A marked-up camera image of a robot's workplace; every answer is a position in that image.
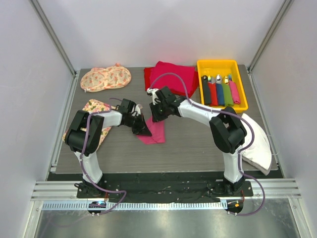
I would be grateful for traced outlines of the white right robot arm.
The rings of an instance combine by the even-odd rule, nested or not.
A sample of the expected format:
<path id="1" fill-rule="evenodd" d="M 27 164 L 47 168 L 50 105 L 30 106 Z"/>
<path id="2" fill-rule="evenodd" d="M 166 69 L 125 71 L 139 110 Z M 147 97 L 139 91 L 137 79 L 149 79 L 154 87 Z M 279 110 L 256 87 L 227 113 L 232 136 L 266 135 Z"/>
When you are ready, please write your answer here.
<path id="1" fill-rule="evenodd" d="M 238 150 L 245 142 L 247 131 L 234 109 L 226 107 L 217 110 L 196 103 L 185 96 L 176 96 L 166 86 L 162 89 L 148 88 L 147 94 L 152 96 L 150 108 L 153 122 L 163 121 L 173 115 L 193 119 L 211 129 L 214 143 L 223 154 L 224 191 L 230 196 L 239 193 L 245 179 Z"/>

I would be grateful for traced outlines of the pink paper napkin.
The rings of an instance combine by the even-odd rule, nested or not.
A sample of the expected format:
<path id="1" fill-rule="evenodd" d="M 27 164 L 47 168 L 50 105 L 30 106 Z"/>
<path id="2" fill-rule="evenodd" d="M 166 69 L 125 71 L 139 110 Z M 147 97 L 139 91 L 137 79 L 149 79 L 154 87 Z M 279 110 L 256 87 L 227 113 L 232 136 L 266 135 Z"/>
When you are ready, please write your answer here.
<path id="1" fill-rule="evenodd" d="M 141 140 L 146 145 L 165 143 L 164 121 L 153 122 L 153 117 L 150 117 L 146 121 L 146 125 L 152 133 L 152 136 L 137 135 L 139 140 Z"/>

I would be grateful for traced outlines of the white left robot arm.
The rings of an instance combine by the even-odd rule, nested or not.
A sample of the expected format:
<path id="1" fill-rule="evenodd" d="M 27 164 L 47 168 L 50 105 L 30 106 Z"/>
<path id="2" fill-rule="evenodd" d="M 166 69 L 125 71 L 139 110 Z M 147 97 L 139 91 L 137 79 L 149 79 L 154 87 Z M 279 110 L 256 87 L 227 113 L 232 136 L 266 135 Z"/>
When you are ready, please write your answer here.
<path id="1" fill-rule="evenodd" d="M 90 100 L 84 109 L 75 114 L 64 142 L 78 158 L 83 180 L 90 183 L 88 192 L 95 198 L 102 197 L 106 186 L 100 182 L 103 173 L 97 159 L 97 149 L 113 126 L 131 128 L 134 135 L 151 136 L 141 112 L 141 105 L 123 99 L 114 108 L 96 100 Z"/>

